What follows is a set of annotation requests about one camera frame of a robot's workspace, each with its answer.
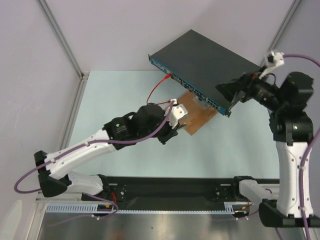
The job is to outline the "silver transceiver module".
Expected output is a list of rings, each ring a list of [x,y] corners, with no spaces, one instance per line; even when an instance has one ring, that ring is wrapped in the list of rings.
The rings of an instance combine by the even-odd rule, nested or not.
[[[186,123],[180,124],[179,127],[177,128],[178,130],[183,129],[187,126]]]

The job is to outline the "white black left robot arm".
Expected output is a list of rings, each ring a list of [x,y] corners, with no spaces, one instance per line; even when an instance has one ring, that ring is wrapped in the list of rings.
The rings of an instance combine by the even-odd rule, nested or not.
[[[82,193],[99,200],[109,197],[111,187],[102,174],[76,173],[75,168],[101,155],[113,153],[133,146],[149,138],[165,144],[177,136],[180,120],[187,117],[183,104],[173,104],[167,109],[149,103],[138,111],[116,117],[87,139],[60,151],[34,154],[38,170],[40,190],[44,197],[51,198],[63,193]]]

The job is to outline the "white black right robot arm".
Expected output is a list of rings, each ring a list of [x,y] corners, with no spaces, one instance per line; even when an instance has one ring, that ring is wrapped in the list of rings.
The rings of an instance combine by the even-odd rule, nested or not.
[[[216,89],[232,103],[255,100],[270,111],[269,127],[279,159],[279,190],[270,193],[248,176],[237,177],[230,195],[258,204],[260,221],[269,228],[317,228],[309,194],[309,159],[316,140],[313,122],[305,112],[313,95],[313,79],[291,72],[281,86],[261,73],[244,74]]]

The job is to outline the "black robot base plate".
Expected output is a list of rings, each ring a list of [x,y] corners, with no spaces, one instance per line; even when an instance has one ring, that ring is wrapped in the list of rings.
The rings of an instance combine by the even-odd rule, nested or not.
[[[107,190],[99,198],[125,208],[148,208],[179,210],[207,210],[225,202],[245,202],[249,210],[257,211],[259,204],[250,204],[249,199],[236,189],[236,178],[183,178],[183,177],[120,177],[107,176]]]

